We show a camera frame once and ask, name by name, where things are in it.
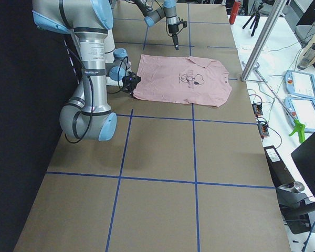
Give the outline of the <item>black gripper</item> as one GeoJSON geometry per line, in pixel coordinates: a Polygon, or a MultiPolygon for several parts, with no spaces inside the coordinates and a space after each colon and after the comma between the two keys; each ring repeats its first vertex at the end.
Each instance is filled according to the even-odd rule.
{"type": "Polygon", "coordinates": [[[136,73],[130,73],[128,76],[122,78],[123,87],[121,90],[132,95],[139,82],[141,82],[141,77],[136,73]]]}
{"type": "Polygon", "coordinates": [[[172,41],[175,50],[179,50],[179,40],[178,40],[178,33],[180,32],[179,26],[183,28],[187,27],[187,21],[180,19],[178,16],[167,17],[166,18],[166,25],[168,29],[168,34],[172,36],[172,41]]]}

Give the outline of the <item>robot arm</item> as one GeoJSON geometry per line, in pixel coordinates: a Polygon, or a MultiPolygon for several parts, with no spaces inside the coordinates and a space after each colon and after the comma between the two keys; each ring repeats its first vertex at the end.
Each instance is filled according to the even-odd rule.
{"type": "Polygon", "coordinates": [[[141,78],[131,70],[125,49],[106,53],[113,45],[113,14],[108,1],[33,1],[34,23],[41,29],[70,34],[81,64],[82,80],[60,112],[60,125],[68,142],[75,138],[110,140],[117,115],[107,102],[107,79],[122,82],[121,89],[132,93],[141,78]]]}
{"type": "Polygon", "coordinates": [[[176,11],[176,1],[164,1],[158,5],[157,9],[149,6],[147,1],[127,1],[128,3],[136,5],[144,16],[144,21],[148,27],[152,27],[159,21],[165,18],[166,33],[172,38],[175,50],[179,50],[179,33],[187,27],[187,21],[179,17],[176,11]]]}

